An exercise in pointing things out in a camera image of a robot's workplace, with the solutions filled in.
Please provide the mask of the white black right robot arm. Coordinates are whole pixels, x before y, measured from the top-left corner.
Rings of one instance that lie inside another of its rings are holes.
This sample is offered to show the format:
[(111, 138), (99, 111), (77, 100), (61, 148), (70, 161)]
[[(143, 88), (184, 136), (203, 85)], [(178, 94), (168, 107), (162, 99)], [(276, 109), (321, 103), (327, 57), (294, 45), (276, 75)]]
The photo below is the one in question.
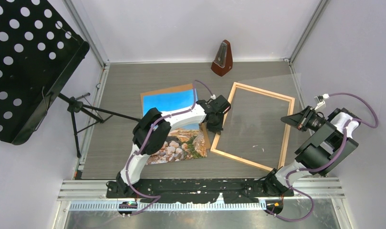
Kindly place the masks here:
[(292, 163), (273, 169), (265, 177), (262, 190), (267, 196), (286, 193), (302, 177), (326, 175), (359, 146), (352, 132), (360, 120), (345, 108), (337, 108), (324, 117), (307, 106), (298, 113), (281, 117), (281, 121), (302, 132), (312, 130), (313, 134), (295, 151)]

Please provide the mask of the clear acrylic sheet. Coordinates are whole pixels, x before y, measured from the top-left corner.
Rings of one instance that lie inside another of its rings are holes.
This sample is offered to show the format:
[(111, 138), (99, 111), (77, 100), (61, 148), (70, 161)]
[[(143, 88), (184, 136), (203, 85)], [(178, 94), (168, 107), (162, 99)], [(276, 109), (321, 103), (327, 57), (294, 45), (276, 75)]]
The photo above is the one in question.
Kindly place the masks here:
[(293, 102), (237, 88), (216, 149), (270, 167), (290, 163), (301, 133), (281, 117), (302, 108), (293, 77), (248, 79), (241, 84), (285, 95)]

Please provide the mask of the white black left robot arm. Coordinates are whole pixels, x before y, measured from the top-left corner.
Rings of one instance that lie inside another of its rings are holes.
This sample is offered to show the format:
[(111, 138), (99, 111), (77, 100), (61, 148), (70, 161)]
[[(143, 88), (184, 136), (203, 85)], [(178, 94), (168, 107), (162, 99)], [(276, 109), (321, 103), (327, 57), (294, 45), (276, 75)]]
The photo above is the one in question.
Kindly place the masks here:
[(222, 131), (224, 115), (231, 109), (230, 102), (222, 95), (209, 100), (194, 100), (191, 106), (160, 112), (151, 108), (133, 129), (133, 145), (124, 168), (115, 181), (107, 182), (108, 198), (130, 198), (137, 190), (142, 170), (148, 159), (159, 151), (169, 133), (186, 125), (205, 123), (213, 133)]

